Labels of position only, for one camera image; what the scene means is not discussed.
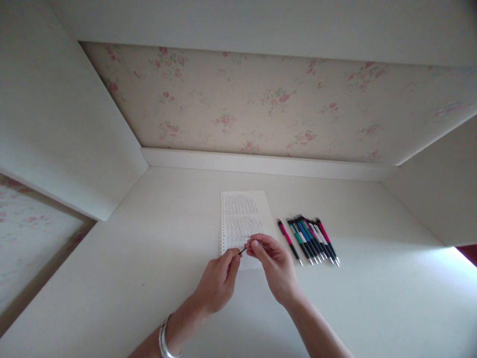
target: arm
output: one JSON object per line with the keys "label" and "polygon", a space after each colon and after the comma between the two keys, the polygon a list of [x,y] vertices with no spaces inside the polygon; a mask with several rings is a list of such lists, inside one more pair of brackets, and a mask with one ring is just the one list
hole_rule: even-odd
{"label": "arm", "polygon": [[[234,292],[240,265],[239,249],[229,249],[207,265],[195,292],[171,315],[165,332],[170,353],[178,356],[185,342],[215,312],[220,311]],[[161,358],[159,327],[149,335],[129,358]]]}
{"label": "arm", "polygon": [[268,235],[252,235],[248,243],[247,254],[262,263],[273,296],[290,314],[310,357],[353,358],[353,354],[301,292],[290,253]]}

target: silver bracelet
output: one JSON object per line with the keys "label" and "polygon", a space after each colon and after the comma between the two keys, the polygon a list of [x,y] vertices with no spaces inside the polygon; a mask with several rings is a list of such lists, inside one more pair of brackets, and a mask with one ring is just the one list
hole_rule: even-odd
{"label": "silver bracelet", "polygon": [[160,355],[162,356],[162,358],[179,358],[182,355],[182,352],[180,352],[178,356],[173,356],[167,349],[167,344],[165,344],[165,329],[167,328],[167,322],[169,321],[169,317],[167,317],[159,327]]}

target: notebook page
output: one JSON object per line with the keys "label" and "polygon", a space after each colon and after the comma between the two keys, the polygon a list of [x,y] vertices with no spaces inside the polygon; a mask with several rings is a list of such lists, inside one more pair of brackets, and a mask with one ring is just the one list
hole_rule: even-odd
{"label": "notebook page", "polygon": [[[222,204],[222,254],[230,248],[243,249],[253,234],[277,237],[267,197],[264,191],[223,191]],[[243,253],[240,269],[257,269],[259,260]]]}

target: white desk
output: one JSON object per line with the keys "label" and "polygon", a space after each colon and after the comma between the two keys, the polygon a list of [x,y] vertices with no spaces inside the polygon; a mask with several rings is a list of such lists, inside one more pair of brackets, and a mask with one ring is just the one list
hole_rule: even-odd
{"label": "white desk", "polygon": [[[274,218],[320,216],[342,267],[308,264],[298,277],[357,357],[477,353],[477,269],[380,184],[151,167],[2,337],[0,357],[127,356],[218,253],[223,190],[264,190]],[[305,356],[260,270],[239,272],[232,300],[184,352]]]}

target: floral wallpaper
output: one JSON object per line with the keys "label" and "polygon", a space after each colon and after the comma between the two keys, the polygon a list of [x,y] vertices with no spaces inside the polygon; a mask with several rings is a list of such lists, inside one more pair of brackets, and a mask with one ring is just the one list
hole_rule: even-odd
{"label": "floral wallpaper", "polygon": [[82,43],[143,147],[398,165],[477,113],[477,69]]}
{"label": "floral wallpaper", "polygon": [[71,252],[94,223],[0,174],[0,315],[58,251]]}

